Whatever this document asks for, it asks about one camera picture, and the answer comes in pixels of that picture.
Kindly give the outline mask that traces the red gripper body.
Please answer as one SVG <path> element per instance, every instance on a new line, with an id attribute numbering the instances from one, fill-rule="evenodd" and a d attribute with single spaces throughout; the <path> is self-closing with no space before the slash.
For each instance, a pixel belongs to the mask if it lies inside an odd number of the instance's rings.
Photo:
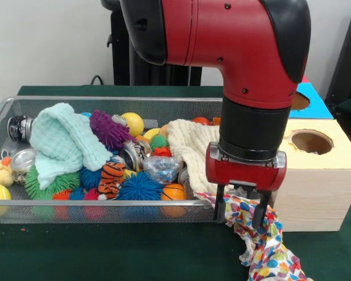
<path id="1" fill-rule="evenodd" d="M 269 162 L 241 162 L 224 155 L 216 142 L 207 147 L 205 172 L 208 182 L 227 186 L 244 185 L 259 192 L 277 191 L 286 174 L 287 157 L 278 151 Z"/>

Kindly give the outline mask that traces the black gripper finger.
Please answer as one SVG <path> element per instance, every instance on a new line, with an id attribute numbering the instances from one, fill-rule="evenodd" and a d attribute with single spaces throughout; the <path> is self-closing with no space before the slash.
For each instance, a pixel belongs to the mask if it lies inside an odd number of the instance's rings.
<path id="1" fill-rule="evenodd" d="M 218 224 L 224 223 L 225 221 L 225 208 L 226 203 L 224 200 L 224 185 L 219 184 L 217 186 L 215 208 L 214 208 L 214 221 Z"/>
<path id="2" fill-rule="evenodd" d="M 261 192 L 261 199 L 257 206 L 255 206 L 253 217 L 252 217 L 252 227 L 255 229 L 262 228 L 264 224 L 264 218 L 266 217 L 267 207 L 270 201 L 271 192 L 263 191 Z"/>

